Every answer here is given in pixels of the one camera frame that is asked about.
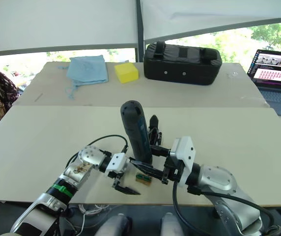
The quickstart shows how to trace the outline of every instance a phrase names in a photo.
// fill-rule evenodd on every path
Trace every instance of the green tree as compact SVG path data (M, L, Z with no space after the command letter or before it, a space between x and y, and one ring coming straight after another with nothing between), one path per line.
M265 49L281 49L281 23L250 27L253 31L251 38L267 43Z

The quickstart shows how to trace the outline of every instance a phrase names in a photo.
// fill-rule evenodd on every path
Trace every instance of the small green object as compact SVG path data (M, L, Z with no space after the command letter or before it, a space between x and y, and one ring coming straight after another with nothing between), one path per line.
M71 194L71 193L66 189L65 186L60 186L60 185L54 184L52 187L55 188L55 189L57 189L57 190L60 191L61 193L66 194L66 195L69 196L70 198L73 197L73 194Z

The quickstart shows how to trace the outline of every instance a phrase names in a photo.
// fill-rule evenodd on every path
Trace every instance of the black cable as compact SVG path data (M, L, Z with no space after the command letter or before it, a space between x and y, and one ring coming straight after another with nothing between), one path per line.
M274 223L275 223L274 216L272 215L272 213L269 210L267 210L267 209L265 209L265 208L255 204L255 203L247 201L245 199L234 197L234 196L227 195L227 194L222 194L222 193L213 193L213 192L203 192L203 191L201 191L201 194L205 195L205 196L214 196L214 197L220 197L220 198L228 198L228 199L231 199L231 200L234 200L234 201L241 202L243 204L249 205L251 207L254 207L254 208L264 212L268 216L268 218L269 218L269 228L272 227L274 225Z
M176 214L178 215L178 217L180 218L180 220L191 230L195 231L197 234L202 235L202 236L211 236L209 233L196 228L194 225L192 225L190 222L188 222L184 216L181 214L180 209L179 209L179 205L178 205L178 200L177 200L177 196L176 196L176 190L178 187L178 182L175 181L173 182L173 190L172 190L172 199L173 199L173 207L174 210L176 212Z
M87 146L92 145L92 144L94 144L95 142L97 142L97 141L99 141L99 140L101 140L101 139L105 139L105 138L109 138L109 137L119 137L119 138L122 138L122 139L125 141L125 146L124 146L124 148L122 149L122 152L126 153L127 147L128 147L127 140L126 140L126 138L124 138L123 136L118 135L118 134L110 134L110 135L106 135L106 136L100 137L100 138L98 138L98 139L92 141L92 142L91 142L90 144L88 144ZM67 164L66 164L66 167L68 167L69 164L72 163L72 162L75 160L75 158L77 157L77 155L78 155L78 152L76 152L76 153L68 160L68 162L67 162Z

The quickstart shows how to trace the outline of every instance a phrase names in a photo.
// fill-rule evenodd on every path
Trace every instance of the white table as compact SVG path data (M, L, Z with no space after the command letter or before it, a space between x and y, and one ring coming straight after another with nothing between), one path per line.
M156 114L162 146L190 135L196 162L222 166L260 205L281 206L281 122L268 108L144 108L146 119ZM0 122L0 200L32 202L46 191L68 158L90 141L107 134L125 135L119 107L14 106ZM99 148L120 151L111 138ZM162 168L164 159L154 157ZM172 183L154 179L147 187L135 182L130 167L124 185L141 193L124 195L111 188L113 180L93 172L73 203L171 204ZM210 205L202 196L179 189L179 203Z
M48 62L15 105L119 107L128 100L144 107L264 107L265 99L238 63L223 63L212 85L188 85L149 80L143 64L135 63L140 78L121 84L114 65L107 63L109 82L80 86L74 100L65 92L72 86L66 77L68 62Z

